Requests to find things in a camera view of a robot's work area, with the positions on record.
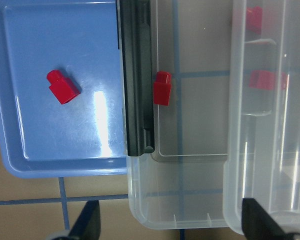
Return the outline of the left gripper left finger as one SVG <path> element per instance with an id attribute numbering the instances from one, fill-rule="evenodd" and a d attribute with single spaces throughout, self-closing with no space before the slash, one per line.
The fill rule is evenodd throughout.
<path id="1" fill-rule="evenodd" d="M 87 201 L 70 230 L 52 233 L 48 240 L 98 240 L 101 235 L 101 212 L 98 200 Z"/>

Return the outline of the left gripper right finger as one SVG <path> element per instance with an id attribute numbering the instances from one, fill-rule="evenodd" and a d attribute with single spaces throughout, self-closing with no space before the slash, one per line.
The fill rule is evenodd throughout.
<path id="1" fill-rule="evenodd" d="M 300 240 L 300 231 L 285 231 L 254 198 L 242 199 L 241 229 L 248 240 Z"/>

